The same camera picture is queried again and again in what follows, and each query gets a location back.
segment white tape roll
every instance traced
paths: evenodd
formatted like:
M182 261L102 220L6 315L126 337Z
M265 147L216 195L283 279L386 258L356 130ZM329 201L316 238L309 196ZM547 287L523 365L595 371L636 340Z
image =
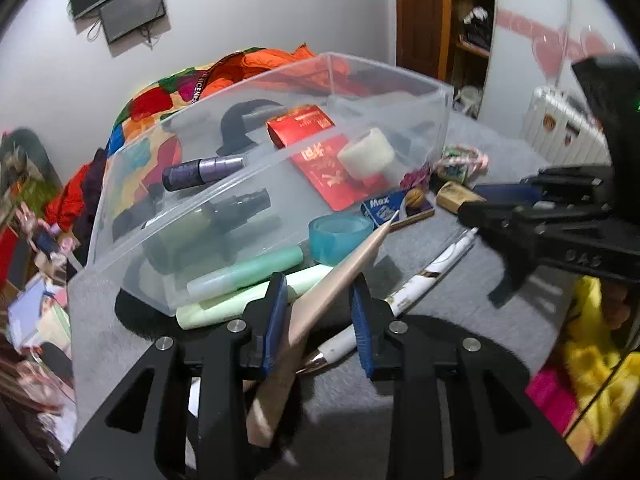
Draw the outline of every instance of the white tape roll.
M364 137L347 144L338 152L338 160L349 175L363 180L383 173L396 158L394 149L380 128L372 128Z

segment sticker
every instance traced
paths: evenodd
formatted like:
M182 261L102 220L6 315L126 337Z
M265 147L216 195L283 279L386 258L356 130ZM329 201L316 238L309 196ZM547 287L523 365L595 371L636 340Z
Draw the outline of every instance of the sticker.
M545 118L542 119L542 125L545 127L545 130L548 132L552 132L556 127L557 121L553 115L545 114Z

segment purple tube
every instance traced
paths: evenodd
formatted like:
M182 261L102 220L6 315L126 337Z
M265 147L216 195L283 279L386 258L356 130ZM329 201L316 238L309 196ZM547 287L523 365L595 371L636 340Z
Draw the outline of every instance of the purple tube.
M162 184L167 191L202 186L228 177L244 168L241 156L212 156L182 162L162 170Z

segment light green tube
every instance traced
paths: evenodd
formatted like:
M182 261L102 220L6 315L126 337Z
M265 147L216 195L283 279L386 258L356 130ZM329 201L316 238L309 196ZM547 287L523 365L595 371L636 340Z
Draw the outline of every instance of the light green tube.
M316 265L287 274L287 299L293 301L302 296L322 280L331 269L332 267ZM175 319L185 330L234 319L242 315L247 303L263 298L268 286L269 282L264 282L242 292L232 292L213 300L182 306L176 311Z
M266 280L272 272L283 272L302 263L297 245L268 251L260 256L215 270L187 283L191 301L207 301Z

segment red box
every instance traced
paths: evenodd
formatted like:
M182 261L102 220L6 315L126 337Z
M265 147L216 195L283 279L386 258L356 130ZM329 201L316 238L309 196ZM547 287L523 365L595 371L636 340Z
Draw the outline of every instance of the red box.
M332 126L334 122L316 105L303 105L267 121L269 136L278 148L290 146ZM348 142L344 135L337 134L291 157L334 211L342 211L388 189L388 183L381 175L365 180L350 177L337 158Z
M302 105L269 119L267 132L276 148L281 149L332 126L334 122L318 106Z

